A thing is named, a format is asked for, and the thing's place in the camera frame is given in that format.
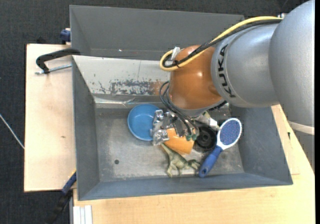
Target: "wooden table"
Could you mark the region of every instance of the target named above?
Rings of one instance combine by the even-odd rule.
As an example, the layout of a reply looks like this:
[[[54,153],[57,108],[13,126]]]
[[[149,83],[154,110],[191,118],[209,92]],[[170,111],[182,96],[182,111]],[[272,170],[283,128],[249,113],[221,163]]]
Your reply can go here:
[[[28,44],[24,191],[59,190],[76,166],[71,69],[36,75],[36,58],[69,45]],[[52,60],[50,67],[70,63]],[[78,201],[94,224],[315,223],[315,175],[279,105],[272,107],[293,185]]]

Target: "gray floor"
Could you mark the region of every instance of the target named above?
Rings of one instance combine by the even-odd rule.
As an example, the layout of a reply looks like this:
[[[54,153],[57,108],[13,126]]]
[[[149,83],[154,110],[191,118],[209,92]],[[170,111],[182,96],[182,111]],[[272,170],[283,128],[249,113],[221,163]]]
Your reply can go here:
[[[0,0],[0,113],[24,140],[25,44],[42,37],[59,44],[69,27],[69,5],[241,14],[288,12],[307,0]],[[311,140],[300,136],[314,167]],[[24,193],[24,151],[0,122],[0,223],[36,224],[56,205],[58,192]],[[57,223],[68,223],[65,212]]]

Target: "yellow cable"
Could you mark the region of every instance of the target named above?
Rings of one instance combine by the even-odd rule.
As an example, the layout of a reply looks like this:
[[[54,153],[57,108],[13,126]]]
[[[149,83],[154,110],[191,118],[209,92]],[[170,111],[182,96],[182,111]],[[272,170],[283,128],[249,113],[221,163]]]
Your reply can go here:
[[[278,18],[278,17],[273,17],[273,16],[261,16],[261,17],[254,17],[254,18],[248,18],[246,20],[243,20],[235,25],[233,25],[232,27],[228,28],[226,31],[224,31],[223,33],[221,33],[220,35],[218,35],[215,39],[211,40],[210,43],[212,43],[213,41],[221,38],[221,37],[224,37],[225,35],[231,33],[232,31],[238,29],[239,27],[243,26],[243,25],[247,25],[249,23],[253,23],[253,22],[259,22],[259,21],[267,21],[267,20],[282,20],[282,18]],[[204,52],[206,51],[206,49],[204,49],[203,51],[199,52],[198,54],[196,54],[195,56],[187,59],[186,61],[182,62],[179,64],[179,67],[178,66],[172,66],[172,67],[164,67],[163,66],[163,62],[164,62],[164,59],[169,56],[170,54],[172,54],[173,50],[170,50],[168,52],[166,52],[161,60],[160,60],[160,68],[164,71],[174,71],[178,68],[181,68],[185,65],[187,65],[188,63],[192,62],[195,58],[199,57],[201,54],[203,54]]]

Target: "blue bowl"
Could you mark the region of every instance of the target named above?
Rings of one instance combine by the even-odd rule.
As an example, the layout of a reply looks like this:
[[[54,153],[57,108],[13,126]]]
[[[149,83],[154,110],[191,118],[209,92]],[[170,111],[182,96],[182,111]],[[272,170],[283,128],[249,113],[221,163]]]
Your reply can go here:
[[[159,109],[152,104],[141,104],[131,109],[127,119],[130,132],[140,140],[152,141],[150,129],[153,127],[155,111]]]

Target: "orange object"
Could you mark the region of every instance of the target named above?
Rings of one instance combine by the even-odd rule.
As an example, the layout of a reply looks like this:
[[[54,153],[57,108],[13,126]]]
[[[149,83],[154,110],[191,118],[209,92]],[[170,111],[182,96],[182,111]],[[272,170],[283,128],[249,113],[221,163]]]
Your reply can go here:
[[[194,141],[191,139],[187,141],[186,136],[179,137],[176,133],[175,128],[167,129],[169,140],[165,141],[164,144],[170,149],[184,154],[190,154],[192,147],[194,146]]]
[[[182,60],[199,46],[182,49],[175,60]],[[197,110],[222,100],[211,78],[211,59],[214,51],[215,48],[209,47],[187,65],[171,72],[169,95],[175,106],[185,110]]]

